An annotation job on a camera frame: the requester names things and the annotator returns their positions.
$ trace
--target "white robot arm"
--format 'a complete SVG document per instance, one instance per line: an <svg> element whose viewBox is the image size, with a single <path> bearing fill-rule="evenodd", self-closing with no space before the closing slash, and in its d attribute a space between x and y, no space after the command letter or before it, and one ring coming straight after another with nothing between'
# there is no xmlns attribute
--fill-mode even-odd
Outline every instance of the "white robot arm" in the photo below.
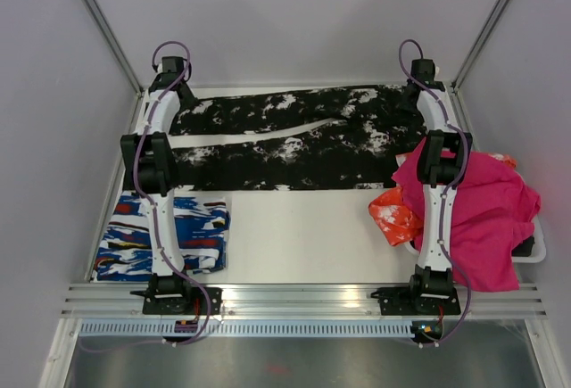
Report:
<svg viewBox="0 0 571 388"><path fill-rule="evenodd" d="M407 287L381 287L372 297L378 298L384 315L438 315L441 310L446 315L459 315L450 260L451 219L472 137L462 133L468 144L465 146L460 129L448 119L445 107L450 102L443 83L434 80L432 60L413 61L410 76L414 80L408 81L403 108L419 111L427 129L417 165L425 196L422 249Z"/></svg>
<svg viewBox="0 0 571 388"><path fill-rule="evenodd" d="M145 136L137 160L137 182L140 187L137 190L146 196L141 199L141 205L148 218L153 273L145 291L132 293L145 297L143 313L148 315L185 313L192 307L193 301L203 301L202 295L197 295L180 276L186 273L185 261L178 248L173 207L174 189L179 186L179 178L167 133L178 111L192 107L195 102L186 82L179 81L183 71L183 58L162 58L161 65L157 66L158 75L148 90L144 119L133 134L123 136L120 142L126 171L123 187L125 190L135 190L137 148ZM165 90L171 87L172 90L165 94Z"/></svg>

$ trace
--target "white wall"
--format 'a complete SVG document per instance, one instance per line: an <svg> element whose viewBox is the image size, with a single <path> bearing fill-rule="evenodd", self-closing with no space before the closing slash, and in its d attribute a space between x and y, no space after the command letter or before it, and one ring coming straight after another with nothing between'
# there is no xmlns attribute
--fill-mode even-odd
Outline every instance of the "white wall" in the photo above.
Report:
<svg viewBox="0 0 571 388"><path fill-rule="evenodd" d="M0 0L0 385L37 386L133 92L79 0Z"/></svg>
<svg viewBox="0 0 571 388"><path fill-rule="evenodd" d="M463 88L483 150L510 153L542 196L533 277L571 367L571 0L513 0Z"/></svg>
<svg viewBox="0 0 571 388"><path fill-rule="evenodd" d="M495 0L98 0L136 74L179 39L200 86L403 80L397 48L418 39L453 79Z"/></svg>

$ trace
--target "black mounting bracket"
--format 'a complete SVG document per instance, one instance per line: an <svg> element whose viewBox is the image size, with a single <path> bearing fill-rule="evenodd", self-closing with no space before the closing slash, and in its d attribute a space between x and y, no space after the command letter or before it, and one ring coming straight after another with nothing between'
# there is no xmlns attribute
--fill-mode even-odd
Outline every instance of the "black mounting bracket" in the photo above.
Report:
<svg viewBox="0 0 571 388"><path fill-rule="evenodd" d="M415 267L409 285L380 287L371 294L377 299L382 315L459 315L458 292L452 283L452 273Z"/></svg>
<svg viewBox="0 0 571 388"><path fill-rule="evenodd" d="M410 75L429 89L438 91L444 91L446 89L443 82L434 80L436 76L436 65L433 60L427 58L413 60L410 65ZM398 104L399 108L404 111L417 113L420 116L420 112L417 109L417 102L421 90L419 85L408 79L407 86L402 93L402 100L399 101Z"/></svg>
<svg viewBox="0 0 571 388"><path fill-rule="evenodd" d="M121 153L125 164L124 190L135 190L133 170L140 140L141 136L137 134L121 137ZM164 132L146 136L139 158L138 179L147 194L166 196L170 189L178 186L177 162Z"/></svg>
<svg viewBox="0 0 571 388"><path fill-rule="evenodd" d="M156 90L166 89L169 87L185 69L185 62L189 61L180 56L163 56L161 59L162 72L157 74L153 83L149 86L149 94ZM158 65L154 65L153 69L157 71L158 67ZM189 62L188 77L183 78L183 80L178 82L173 88L173 91L177 93L178 100L180 101L181 110L192 107L197 101L193 92L190 90L190 87L186 84L190 79L192 70L192 64Z"/></svg>
<svg viewBox="0 0 571 388"><path fill-rule="evenodd" d="M468 158L472 147L472 135L464 133L468 141ZM453 156L443 156L443 150L449 150ZM423 185L448 185L459 174L464 161L464 146L460 134L443 132L440 129L428 131L420 152L417 165L417 178Z"/></svg>
<svg viewBox="0 0 571 388"><path fill-rule="evenodd" d="M211 315L219 315L222 306L222 289L204 287L211 300ZM206 297L197 287L192 287L178 275L151 276L146 290L131 292L145 298L144 315L205 315Z"/></svg>

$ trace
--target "colorful patterned fabric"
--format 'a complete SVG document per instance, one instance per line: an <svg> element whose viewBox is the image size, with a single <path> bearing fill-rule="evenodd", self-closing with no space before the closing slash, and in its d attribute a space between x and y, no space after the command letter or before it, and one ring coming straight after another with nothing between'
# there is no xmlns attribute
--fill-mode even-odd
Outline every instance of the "colorful patterned fabric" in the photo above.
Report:
<svg viewBox="0 0 571 388"><path fill-rule="evenodd" d="M186 270L210 273L226 267L230 225L223 199L175 197L178 246ZM153 254L146 215L138 195L124 192L103 235L95 259L95 281L145 282L151 275Z"/></svg>

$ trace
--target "metal frame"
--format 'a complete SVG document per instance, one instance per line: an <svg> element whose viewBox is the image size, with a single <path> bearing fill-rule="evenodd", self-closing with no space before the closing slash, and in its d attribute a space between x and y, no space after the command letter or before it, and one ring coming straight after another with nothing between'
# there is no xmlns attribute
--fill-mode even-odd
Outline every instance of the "metal frame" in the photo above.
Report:
<svg viewBox="0 0 571 388"><path fill-rule="evenodd" d="M472 67L474 67L478 56L484 49L485 44L488 42L490 36L498 25L498 22L500 21L500 18L505 12L506 7L508 7L510 1L511 0L496 0L492 11L484 23L484 26L480 30L480 34L478 34L475 43L472 45L472 48L468 52L466 59L460 66L458 75L452 81L452 86L454 88L461 87L462 83L464 83L464 80L466 80L468 73L472 70Z"/></svg>
<svg viewBox="0 0 571 388"><path fill-rule="evenodd" d="M197 323L196 329L203 326ZM175 319L84 319L79 332L81 337L91 336L158 336L188 337L188 332L177 329ZM379 338L414 337L412 321L360 321L360 320L221 320L211 318L204 329L208 337L341 337Z"/></svg>
<svg viewBox="0 0 571 388"><path fill-rule="evenodd" d="M131 295L140 283L83 283L71 285L62 309L62 318L141 318L143 298ZM377 300L370 295L378 285L209 285L222 289L220 318L224 320L400 320L418 316L383 316ZM467 291L458 289L466 303ZM192 319L193 316L163 316L162 319ZM468 319L546 318L541 295L534 284L505 293L472 293Z"/></svg>
<svg viewBox="0 0 571 388"><path fill-rule="evenodd" d="M569 388L571 379L559 354L559 347L548 320L526 321L537 364L548 388Z"/></svg>
<svg viewBox="0 0 571 388"><path fill-rule="evenodd" d="M60 319L44 372L40 378L39 388L55 388L65 385L80 328L80 319Z"/></svg>
<svg viewBox="0 0 571 388"><path fill-rule="evenodd" d="M474 129L472 128L472 122L470 122L470 118L468 117L468 110L466 105L464 104L464 99L462 98L462 92L460 89L455 88L452 83L450 83L450 92L449 96L452 103L452 109L454 110L454 116L456 116L456 121L458 122L459 126L464 131L469 131L472 133L472 147L475 150L479 150L480 147L477 142L477 136L474 134Z"/></svg>
<svg viewBox="0 0 571 388"><path fill-rule="evenodd" d="M96 0L81 1L85 5L89 15L93 18L95 25L101 32L105 43L109 46L109 49L115 57L115 60L117 60L117 63L119 64L121 71L123 71L123 74L125 74L129 84L133 87L136 93L141 93L143 91L143 86L141 85L141 82L139 82L135 71L131 67L131 64L129 64L127 56L125 56L125 53L121 49L119 41L113 34L113 31L105 19L99 4Z"/></svg>

